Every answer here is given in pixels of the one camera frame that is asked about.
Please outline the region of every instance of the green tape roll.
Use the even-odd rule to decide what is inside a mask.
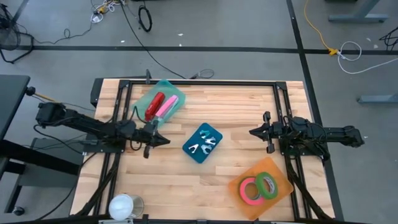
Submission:
[[[266,181],[269,185],[270,191],[267,190],[266,184],[264,183]],[[265,199],[273,199],[278,196],[278,186],[276,184],[275,179],[267,172],[261,172],[256,176],[256,187],[260,194],[265,198]]]

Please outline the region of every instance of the tape roll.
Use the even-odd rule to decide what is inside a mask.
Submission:
[[[250,198],[248,195],[246,195],[246,187],[249,184],[256,184],[256,178],[255,177],[246,177],[242,182],[241,185],[239,186],[239,194],[244,202],[246,202],[248,205],[261,205],[264,203],[264,198],[261,196],[260,193],[258,193],[255,197]]]
[[[269,191],[266,188],[264,180],[268,183]],[[256,187],[261,196],[265,199],[273,199],[278,196],[278,186],[275,179],[267,172],[261,172],[256,176]]]

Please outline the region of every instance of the orange tray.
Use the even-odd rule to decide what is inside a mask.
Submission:
[[[273,176],[278,186],[278,195],[274,199],[266,200],[262,205],[248,205],[241,199],[241,196],[239,194],[239,185],[244,178],[255,177],[261,172],[267,172],[271,176]],[[280,169],[276,166],[275,162],[270,157],[261,160],[245,173],[232,180],[228,184],[228,189],[230,194],[235,199],[237,207],[245,214],[245,216],[247,216],[249,220],[257,219],[266,210],[268,210],[277,202],[279,202],[282,198],[288,196],[290,193],[293,192],[292,184],[290,184],[289,180],[287,180],[285,175],[282,173],[282,171],[280,171]],[[257,193],[257,189],[255,187],[248,186],[246,188],[246,193],[248,195],[255,195]]]

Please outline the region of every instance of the translucent container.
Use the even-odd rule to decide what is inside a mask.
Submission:
[[[152,102],[158,92],[162,92],[165,95],[163,103],[165,103],[172,95],[178,96],[177,104],[166,114],[163,119],[159,120],[159,128],[185,103],[185,94],[167,80],[161,80],[157,82],[151,90],[149,90],[143,97],[141,97],[132,105],[132,109],[134,109],[135,106],[137,107],[140,118],[145,118],[145,110],[148,108],[149,104]]]

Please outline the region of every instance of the red object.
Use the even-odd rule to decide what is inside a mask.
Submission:
[[[156,112],[159,110],[160,106],[164,101],[164,94],[162,92],[156,93],[154,99],[149,104],[147,110],[145,111],[145,120],[152,121],[154,119]]]

